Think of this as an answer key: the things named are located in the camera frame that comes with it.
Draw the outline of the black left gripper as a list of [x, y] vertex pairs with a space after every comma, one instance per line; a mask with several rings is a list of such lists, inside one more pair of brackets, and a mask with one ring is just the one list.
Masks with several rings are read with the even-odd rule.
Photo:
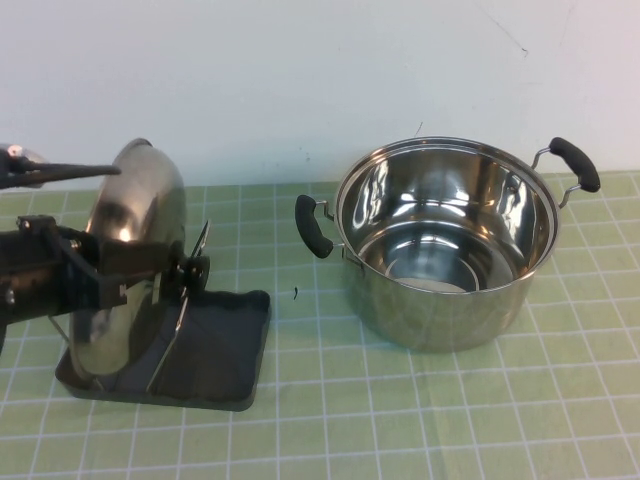
[[206, 287], [210, 259], [204, 245], [185, 253], [183, 244], [100, 240], [76, 233], [64, 240], [64, 289], [69, 309], [103, 310], [127, 303], [128, 288], [160, 274], [160, 298], [198, 296]]

